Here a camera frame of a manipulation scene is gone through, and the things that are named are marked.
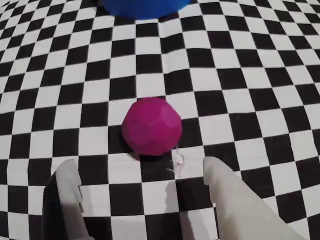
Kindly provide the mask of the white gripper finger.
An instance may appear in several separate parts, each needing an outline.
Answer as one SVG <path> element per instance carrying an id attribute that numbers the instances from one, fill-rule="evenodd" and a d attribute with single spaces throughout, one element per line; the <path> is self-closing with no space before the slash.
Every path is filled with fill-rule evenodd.
<path id="1" fill-rule="evenodd" d="M 82 184 L 74 159 L 65 160 L 55 171 L 57 190 L 66 233 L 69 240 L 89 240 L 90 236 L 82 216 Z"/>
<path id="2" fill-rule="evenodd" d="M 302 240 L 220 159 L 203 159 L 203 180 L 216 206 L 222 240 Z"/>

